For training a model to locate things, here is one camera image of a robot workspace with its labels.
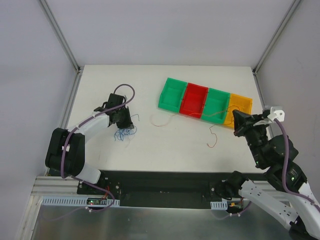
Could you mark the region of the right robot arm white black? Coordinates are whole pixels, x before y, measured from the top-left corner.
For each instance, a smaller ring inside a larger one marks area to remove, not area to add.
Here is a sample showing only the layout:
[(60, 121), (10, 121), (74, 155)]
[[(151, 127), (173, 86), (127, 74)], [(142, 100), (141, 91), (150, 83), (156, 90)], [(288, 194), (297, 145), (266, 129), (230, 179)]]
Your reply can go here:
[(267, 182), (282, 192), (290, 205), (285, 205), (263, 192), (243, 173), (234, 171), (221, 182), (216, 193), (231, 200), (242, 197), (276, 219), (293, 240), (320, 238), (320, 203), (313, 195), (307, 176), (294, 159), (299, 152), (290, 141), (282, 122), (285, 112), (273, 106), (261, 114), (233, 110), (234, 135), (245, 137), (255, 166), (265, 170)]

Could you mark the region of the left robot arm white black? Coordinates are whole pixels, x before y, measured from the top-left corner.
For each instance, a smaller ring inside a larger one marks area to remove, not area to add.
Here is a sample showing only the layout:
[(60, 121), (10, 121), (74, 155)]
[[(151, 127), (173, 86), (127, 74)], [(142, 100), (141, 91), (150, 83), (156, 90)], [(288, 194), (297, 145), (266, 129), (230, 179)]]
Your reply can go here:
[(115, 124), (119, 130), (133, 129), (126, 98), (111, 93), (108, 101), (93, 110), (90, 117), (69, 129), (56, 128), (47, 150), (46, 167), (60, 171), (63, 177), (75, 177), (88, 182), (88, 188), (99, 195), (105, 191), (102, 172), (86, 163), (86, 143), (101, 131)]

